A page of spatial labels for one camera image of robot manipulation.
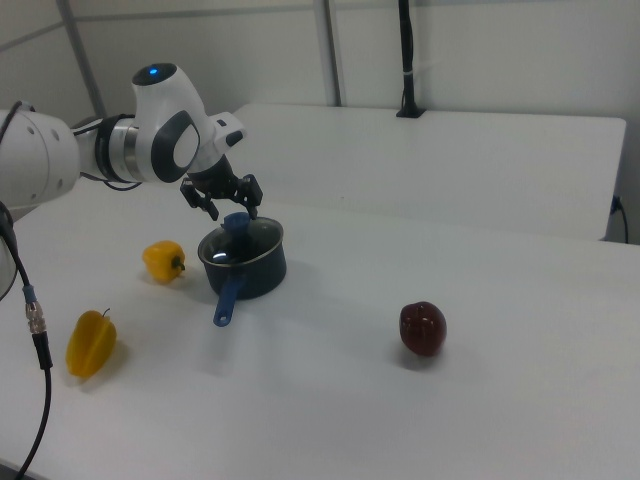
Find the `pot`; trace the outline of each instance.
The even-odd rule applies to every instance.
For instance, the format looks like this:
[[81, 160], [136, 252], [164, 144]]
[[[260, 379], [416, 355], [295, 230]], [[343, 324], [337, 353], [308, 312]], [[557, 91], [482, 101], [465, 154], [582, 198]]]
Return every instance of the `pot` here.
[[221, 227], [202, 239], [198, 257], [204, 263], [209, 284], [218, 294], [213, 323], [231, 322], [236, 299], [259, 297], [276, 288], [285, 274], [282, 225], [270, 218], [251, 220], [233, 213]]

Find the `dark red apple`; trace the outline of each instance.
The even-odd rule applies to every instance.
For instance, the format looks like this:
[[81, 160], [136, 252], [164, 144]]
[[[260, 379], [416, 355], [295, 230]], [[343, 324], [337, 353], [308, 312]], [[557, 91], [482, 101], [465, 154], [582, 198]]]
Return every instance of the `dark red apple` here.
[[433, 357], [446, 337], [447, 322], [432, 303], [413, 303], [400, 312], [400, 338], [413, 353]]

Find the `pot lid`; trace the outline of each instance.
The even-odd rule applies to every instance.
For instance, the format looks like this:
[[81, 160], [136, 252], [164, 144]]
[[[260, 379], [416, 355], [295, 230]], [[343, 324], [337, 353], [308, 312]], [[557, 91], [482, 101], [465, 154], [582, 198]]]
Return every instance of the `pot lid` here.
[[228, 215], [198, 247], [200, 260], [209, 265], [235, 266], [254, 262], [282, 243], [283, 229], [270, 218], [251, 220], [245, 212]]

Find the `tabletop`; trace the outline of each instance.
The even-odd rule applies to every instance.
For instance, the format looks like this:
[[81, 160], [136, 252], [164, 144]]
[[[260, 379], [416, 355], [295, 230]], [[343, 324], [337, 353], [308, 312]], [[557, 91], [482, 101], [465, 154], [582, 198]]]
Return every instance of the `tabletop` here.
[[229, 152], [271, 200], [599, 240], [625, 122], [616, 118], [249, 104]]
[[[239, 210], [216, 205], [221, 219]], [[225, 328], [212, 323], [217, 296], [196, 254], [217, 224], [177, 185], [120, 193], [83, 179], [16, 223], [54, 363], [34, 472], [539, 480], [640, 471], [636, 247], [293, 204], [266, 188], [259, 213], [284, 227], [287, 276], [238, 302]], [[164, 286], [141, 260], [162, 239], [187, 255], [184, 274]], [[400, 310], [422, 300], [447, 320], [434, 359], [399, 336]], [[78, 381], [67, 341], [84, 311], [107, 308], [115, 350]], [[19, 464], [44, 398], [19, 288], [0, 319], [0, 461]]]

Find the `white wall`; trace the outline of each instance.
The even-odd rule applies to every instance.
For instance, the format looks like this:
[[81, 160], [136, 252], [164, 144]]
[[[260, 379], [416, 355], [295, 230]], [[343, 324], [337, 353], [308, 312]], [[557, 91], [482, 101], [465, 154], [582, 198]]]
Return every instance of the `white wall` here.
[[75, 0], [71, 7], [109, 114], [135, 110], [131, 77], [155, 62], [179, 65], [210, 114], [249, 102], [331, 102], [312, 0]]
[[0, 0], [0, 108], [16, 100], [73, 124], [94, 115], [52, 0]]
[[[432, 0], [411, 15], [422, 106], [627, 120], [617, 190], [640, 242], [640, 1]], [[336, 0], [336, 19], [346, 104], [397, 108], [397, 2]]]

